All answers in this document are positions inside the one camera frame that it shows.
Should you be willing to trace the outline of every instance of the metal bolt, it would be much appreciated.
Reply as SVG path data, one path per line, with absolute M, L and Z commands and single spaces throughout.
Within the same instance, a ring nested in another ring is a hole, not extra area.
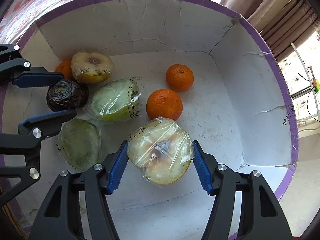
M 29 170 L 29 174 L 30 174 L 30 177 L 33 178 L 33 179 L 38 179 L 39 178 L 39 172 L 36 168 L 31 168 Z
M 102 164 L 98 163 L 98 164 L 93 166 L 93 169 L 96 170 L 96 171 L 99 171 L 99 170 L 102 169 L 102 167 L 103 167 Z
M 65 176 L 67 176 L 68 175 L 68 171 L 61 171 L 60 172 L 60 176 L 61 177 L 65 177 Z
M 256 177 L 260 177 L 261 176 L 261 172 L 260 171 L 253 171 L 252 173 Z
M 30 67 L 30 62 L 26 61 L 25 63 L 23 63 L 23 65 L 24 65 L 25 67 Z
M 41 132 L 41 130 L 40 130 L 39 128 L 34 128 L 32 133 L 33 133 L 33 136 L 36 137 L 36 138 L 38 138 L 38 139 L 39 139 L 39 138 L 41 137 L 41 135 L 42 135 L 42 132 Z
M 218 165 L 218 170 L 219 171 L 225 171 L 227 169 L 227 166 L 226 165 L 224 165 L 224 164 L 219 164 Z

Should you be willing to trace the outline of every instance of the green vegetable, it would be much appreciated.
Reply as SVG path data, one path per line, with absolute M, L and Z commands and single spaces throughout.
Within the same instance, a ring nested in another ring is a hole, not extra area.
M 138 96 L 138 86 L 132 79 L 112 81 L 95 92 L 86 109 L 106 124 L 125 122 L 139 116 Z
M 86 171 L 104 159 L 100 153 L 98 129 L 92 123 L 78 118 L 63 126 L 58 150 L 71 166 L 81 171 Z

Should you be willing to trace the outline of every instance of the curtain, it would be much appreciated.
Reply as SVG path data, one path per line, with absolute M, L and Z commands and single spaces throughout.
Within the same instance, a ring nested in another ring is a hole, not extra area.
M 307 0 L 221 0 L 260 32 L 280 62 L 319 29 L 320 22 Z
M 277 62 L 299 47 L 320 27 L 320 19 L 307 0 L 291 0 L 260 33 Z

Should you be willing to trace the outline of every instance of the wire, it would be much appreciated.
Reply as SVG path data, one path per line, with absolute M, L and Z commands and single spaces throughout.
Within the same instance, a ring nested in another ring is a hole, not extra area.
M 306 80 L 306 81 L 308 81 L 309 82 L 309 80 L 308 79 L 305 79 L 300 73 L 298 73 L 304 80 Z
M 303 129 L 303 130 L 300 130 L 300 131 L 298 131 L 298 132 L 303 132 L 303 131 L 314 131 L 314 130 L 318 130 L 320 128 L 320 126 L 319 127 L 317 127 L 317 128 L 314 128 L 314 129 Z
M 314 89 L 315 87 L 313 87 L 311 90 L 310 90 L 310 92 L 309 92 L 309 94 L 308 94 L 308 99 L 307 99 L 307 110 L 308 110 L 308 113 L 310 114 L 310 112 L 309 112 L 309 108 L 308 108 L 308 101 L 309 101 L 309 96 L 310 96 L 310 93 L 312 92 L 312 90 Z M 318 119 L 316 119 L 316 118 L 314 118 L 313 116 L 312 116 L 312 114 L 310 114 L 310 116 L 313 118 L 313 119 L 315 119 L 317 122 L 320 122 Z

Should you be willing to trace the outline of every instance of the plastic-wrapped apple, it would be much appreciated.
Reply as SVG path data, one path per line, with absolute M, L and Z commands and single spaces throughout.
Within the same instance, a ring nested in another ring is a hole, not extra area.
M 110 57 L 98 52 L 78 52 L 71 60 L 73 77 L 84 84 L 97 84 L 107 80 L 114 67 Z
M 167 185 L 183 176 L 194 153 L 188 133 L 174 120 L 158 117 L 130 136 L 128 157 L 147 180 Z

